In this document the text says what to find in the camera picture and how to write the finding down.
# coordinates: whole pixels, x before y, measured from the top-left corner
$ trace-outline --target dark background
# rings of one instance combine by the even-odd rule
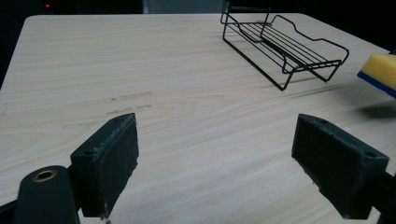
[[[27,17],[45,14],[141,14],[144,12],[142,1],[0,0],[0,88]],[[254,6],[258,2],[234,0],[233,4]],[[396,48],[395,11],[396,0],[275,0],[272,8],[275,13],[304,13],[387,50]]]

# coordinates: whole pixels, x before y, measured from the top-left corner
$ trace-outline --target black object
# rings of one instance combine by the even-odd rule
[[[291,156],[343,218],[367,219],[372,206],[396,221],[395,177],[389,157],[325,119],[300,114]]]
[[[71,154],[69,168],[49,166],[27,175],[18,199],[0,207],[0,223],[79,223],[108,218],[137,165],[134,114],[109,120]]]
[[[324,82],[329,81],[338,67],[347,59],[349,50],[327,39],[313,39],[300,33],[295,24],[283,16],[275,15],[271,21],[268,21],[271,3],[272,1],[270,5],[267,4],[265,7],[259,8],[233,7],[233,1],[230,0],[227,10],[221,14],[220,19],[220,22],[224,24],[223,40],[281,91],[288,87],[292,75],[298,72],[308,71]],[[231,16],[232,12],[239,12],[240,10],[263,12],[263,21],[241,22]],[[275,21],[279,20],[291,26],[293,34],[277,30]],[[237,47],[241,42],[247,43],[247,46]],[[319,54],[318,49],[323,48],[323,45],[332,48],[327,49],[327,51],[335,50],[340,58],[331,59],[324,52]],[[269,61],[277,64],[281,68],[282,74],[287,75],[286,81],[284,83],[277,82],[258,63],[255,63],[257,58],[260,57],[266,57]],[[318,70],[323,68],[331,68],[329,71],[326,70],[330,74],[327,76],[321,75]]]

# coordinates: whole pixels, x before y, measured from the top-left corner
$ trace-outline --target dish rack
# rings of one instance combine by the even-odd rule
[[[223,40],[281,91],[288,87],[294,73],[307,71],[324,82],[329,81],[349,55],[348,49],[332,41],[300,33],[292,21],[281,15],[275,15],[268,22],[269,7],[257,10],[264,12],[263,21],[248,22],[238,21],[231,15],[231,9],[230,2],[227,11],[221,14]],[[276,29],[276,23],[280,22],[283,26]],[[277,64],[286,77],[279,78],[275,71],[270,71],[271,75],[265,72],[262,68],[264,64],[269,67],[268,61]]]

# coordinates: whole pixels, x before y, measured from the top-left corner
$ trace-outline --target sponge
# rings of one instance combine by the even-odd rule
[[[396,98],[396,55],[372,54],[358,77]]]

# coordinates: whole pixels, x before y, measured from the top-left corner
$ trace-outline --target table surface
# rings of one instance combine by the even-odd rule
[[[387,51],[282,15],[350,50],[330,82],[301,73],[278,90],[222,40],[220,14],[29,18],[0,92],[0,204],[34,170],[68,167],[106,121],[135,113],[140,157],[113,223],[376,223],[374,208],[343,220],[291,146],[298,114],[313,115],[388,155],[394,174],[396,104],[356,77]]]

